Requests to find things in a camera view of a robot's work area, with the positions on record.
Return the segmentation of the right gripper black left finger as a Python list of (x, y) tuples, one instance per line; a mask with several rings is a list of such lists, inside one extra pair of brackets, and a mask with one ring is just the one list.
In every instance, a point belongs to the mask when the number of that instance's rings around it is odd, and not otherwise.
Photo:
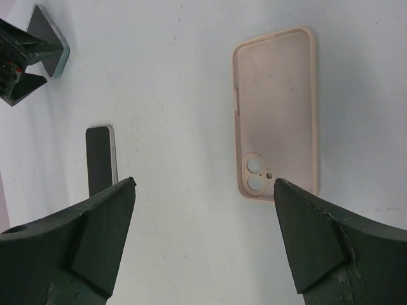
[(106, 304), (135, 205), (131, 177), (1, 233), (1, 304)]

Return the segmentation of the black phone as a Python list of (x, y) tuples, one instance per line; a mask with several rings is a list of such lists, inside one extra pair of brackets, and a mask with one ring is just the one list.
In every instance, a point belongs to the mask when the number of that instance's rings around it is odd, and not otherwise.
[(114, 128), (92, 126), (85, 132), (89, 197), (118, 182)]

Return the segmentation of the beige silicone phone case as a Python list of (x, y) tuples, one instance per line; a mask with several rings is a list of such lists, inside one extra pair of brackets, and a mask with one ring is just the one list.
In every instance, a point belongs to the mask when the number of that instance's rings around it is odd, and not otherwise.
[(319, 191), (317, 41), (308, 27), (240, 43), (232, 56), (237, 185), (273, 202), (283, 178)]

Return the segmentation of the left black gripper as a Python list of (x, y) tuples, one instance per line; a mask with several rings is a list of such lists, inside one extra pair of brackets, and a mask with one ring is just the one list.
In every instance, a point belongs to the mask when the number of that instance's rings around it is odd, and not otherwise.
[(47, 56), (39, 39), (5, 20), (1, 20), (1, 99), (15, 106), (46, 84), (45, 77), (24, 74), (24, 67)]

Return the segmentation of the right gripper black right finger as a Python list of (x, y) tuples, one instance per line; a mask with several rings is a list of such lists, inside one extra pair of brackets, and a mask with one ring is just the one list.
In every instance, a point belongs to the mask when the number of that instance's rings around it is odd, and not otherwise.
[(274, 201), (305, 304), (406, 304), (406, 231), (322, 200), (286, 179)]

